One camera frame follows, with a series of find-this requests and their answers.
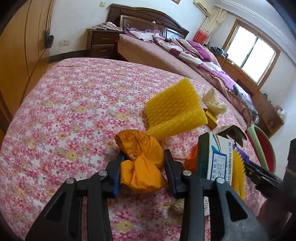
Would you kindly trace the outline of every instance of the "window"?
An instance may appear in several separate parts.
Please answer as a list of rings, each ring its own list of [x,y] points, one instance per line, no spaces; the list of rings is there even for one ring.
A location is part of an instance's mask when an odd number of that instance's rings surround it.
[[[280,53],[270,40],[238,19],[223,49],[228,59],[247,73],[259,87],[269,76]]]

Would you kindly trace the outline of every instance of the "window frame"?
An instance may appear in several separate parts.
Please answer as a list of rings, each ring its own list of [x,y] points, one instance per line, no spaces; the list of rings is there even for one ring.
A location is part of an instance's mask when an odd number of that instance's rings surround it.
[[[251,50],[249,51],[248,55],[246,56],[245,60],[243,61],[241,66],[236,65],[238,68],[240,68],[241,71],[243,71],[252,81],[255,85],[257,85],[259,87],[259,89],[263,86],[263,84],[265,83],[265,81],[267,80],[268,76],[270,75],[274,65],[276,64],[276,61],[281,53],[281,51],[279,50],[279,48],[272,42],[270,41],[266,36],[264,36],[262,33],[260,33],[259,31],[257,31],[256,29],[254,29],[253,27],[249,26],[248,24],[246,24],[245,22],[236,19],[222,49],[224,49],[225,52],[227,52],[229,46],[231,45],[237,31],[239,27],[243,27],[245,29],[247,29],[248,31],[252,32],[254,35],[257,36],[256,40],[254,41],[254,44],[251,48]],[[257,42],[258,38],[260,38],[261,40],[263,40],[264,42],[266,42],[271,48],[273,48],[273,50],[275,51],[275,54],[273,56],[273,58],[270,60],[269,65],[266,67],[265,71],[263,72],[263,74],[261,75],[260,79],[258,80],[258,82],[254,81],[243,69],[242,67],[244,66],[244,64],[246,63],[255,43]]]

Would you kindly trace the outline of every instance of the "window pane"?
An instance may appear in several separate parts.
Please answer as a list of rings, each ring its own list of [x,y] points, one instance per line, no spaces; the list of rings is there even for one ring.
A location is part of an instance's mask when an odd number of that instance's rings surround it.
[[[250,52],[257,36],[252,32],[239,26],[232,43],[227,50],[228,58],[238,66],[241,66]]]
[[[255,82],[258,82],[269,65],[270,60],[274,57],[274,53],[274,50],[267,43],[258,39],[242,69]]]

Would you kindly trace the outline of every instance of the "picture frame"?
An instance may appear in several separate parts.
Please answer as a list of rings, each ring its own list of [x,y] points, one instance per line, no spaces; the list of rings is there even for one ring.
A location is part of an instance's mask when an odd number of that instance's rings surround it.
[[[180,0],[172,0],[173,2],[175,2],[176,4],[179,4]]]

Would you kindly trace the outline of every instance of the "wooden window frame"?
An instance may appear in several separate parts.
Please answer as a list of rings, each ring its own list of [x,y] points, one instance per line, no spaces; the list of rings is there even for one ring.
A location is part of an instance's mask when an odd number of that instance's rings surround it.
[[[248,24],[246,24],[245,22],[236,19],[236,21],[234,22],[234,25],[222,47],[222,49],[226,50],[226,48],[229,47],[229,45],[231,44],[231,40],[234,38],[238,26],[242,26],[243,28],[249,30],[250,32],[252,32],[253,34],[257,35],[259,38],[261,38],[263,41],[265,41],[270,47],[272,47],[275,51],[274,57],[271,60],[270,64],[268,65],[268,67],[266,68],[265,72],[263,73],[263,76],[260,78],[260,80],[258,82],[255,82],[244,70],[242,70],[239,66],[237,66],[238,68],[241,69],[241,71],[243,71],[258,87],[259,89],[263,86],[263,84],[265,83],[265,81],[267,80],[268,76],[270,75],[274,65],[276,64],[277,59],[279,58],[279,55],[281,53],[281,51],[279,50],[279,48],[272,42],[270,41],[266,36],[264,36],[262,33],[260,33],[258,30],[254,29],[253,27],[249,26]]]

